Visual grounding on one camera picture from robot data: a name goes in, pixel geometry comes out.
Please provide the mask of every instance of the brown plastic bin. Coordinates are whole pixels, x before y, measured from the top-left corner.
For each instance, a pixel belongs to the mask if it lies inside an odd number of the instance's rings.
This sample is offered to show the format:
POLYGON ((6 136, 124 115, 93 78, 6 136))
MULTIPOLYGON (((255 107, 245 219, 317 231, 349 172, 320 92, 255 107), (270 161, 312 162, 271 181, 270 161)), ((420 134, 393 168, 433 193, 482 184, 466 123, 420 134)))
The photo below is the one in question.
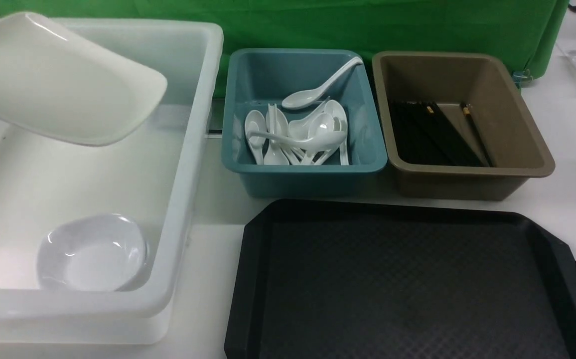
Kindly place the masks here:
POLYGON ((409 197, 503 200, 529 178, 547 177, 554 160, 505 66, 482 54, 380 52, 372 59, 388 158, 398 191, 409 197), (389 103, 436 102, 483 159, 459 107, 470 107, 495 167, 425 166, 397 152, 389 103))

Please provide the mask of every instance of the teal plastic bin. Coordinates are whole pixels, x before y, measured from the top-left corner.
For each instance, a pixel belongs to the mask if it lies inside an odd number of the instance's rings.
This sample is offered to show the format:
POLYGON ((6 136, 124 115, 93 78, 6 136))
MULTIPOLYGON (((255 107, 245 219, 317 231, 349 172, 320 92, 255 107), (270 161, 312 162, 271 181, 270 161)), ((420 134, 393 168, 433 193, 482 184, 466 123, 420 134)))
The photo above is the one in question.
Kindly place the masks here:
POLYGON ((304 118, 317 104, 299 111, 281 108, 291 93, 316 88, 344 63, 357 56, 347 50, 247 48, 231 56, 226 86, 222 162, 238 173, 252 197, 339 197, 361 190, 366 177, 386 165, 388 155, 365 66, 348 71, 326 93, 343 105, 348 116, 350 165, 341 166, 338 152, 322 166, 259 166, 244 134, 251 110, 263 114, 277 104, 288 121, 304 118))

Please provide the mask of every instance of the white plate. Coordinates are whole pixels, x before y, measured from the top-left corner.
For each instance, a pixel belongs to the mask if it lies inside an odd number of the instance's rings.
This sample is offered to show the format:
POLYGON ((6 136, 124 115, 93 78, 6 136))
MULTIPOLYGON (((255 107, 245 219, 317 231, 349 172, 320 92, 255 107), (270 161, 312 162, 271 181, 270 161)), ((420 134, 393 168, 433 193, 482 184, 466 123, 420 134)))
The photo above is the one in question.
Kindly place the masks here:
POLYGON ((3 121, 61 141, 110 145, 146 120, 166 87, 158 71, 40 14, 0 19, 3 121))
POLYGON ((115 291, 144 268, 146 242, 135 221, 99 214, 52 230, 42 240, 37 275, 44 289, 115 291))

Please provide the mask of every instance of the black tray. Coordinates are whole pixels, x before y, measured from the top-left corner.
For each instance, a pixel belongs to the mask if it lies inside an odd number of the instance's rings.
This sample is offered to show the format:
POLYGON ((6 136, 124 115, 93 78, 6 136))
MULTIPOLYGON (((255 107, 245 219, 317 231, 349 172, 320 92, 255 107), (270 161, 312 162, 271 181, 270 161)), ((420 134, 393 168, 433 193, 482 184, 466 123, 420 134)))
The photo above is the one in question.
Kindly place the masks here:
POLYGON ((515 213, 279 200, 244 230, 228 359, 576 359, 568 246, 515 213))

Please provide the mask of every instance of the white tabletop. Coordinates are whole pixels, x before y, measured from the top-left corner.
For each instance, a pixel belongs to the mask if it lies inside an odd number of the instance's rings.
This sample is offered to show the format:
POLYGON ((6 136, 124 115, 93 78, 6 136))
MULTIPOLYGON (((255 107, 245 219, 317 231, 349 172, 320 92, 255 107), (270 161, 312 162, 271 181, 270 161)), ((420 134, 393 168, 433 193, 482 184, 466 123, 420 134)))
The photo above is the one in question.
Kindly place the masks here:
MULTIPOLYGON (((398 197, 375 182, 352 200, 416 206, 463 207, 525 214, 566 241, 576 257, 576 73, 562 51, 576 50, 576 15, 567 14, 546 75, 523 98, 557 167, 532 179, 503 202, 398 197)), ((221 164, 221 141, 204 154, 194 227, 184 254, 168 335, 152 346, 0 345, 1 359, 223 359, 243 225, 270 200, 249 198, 237 175, 221 164)))

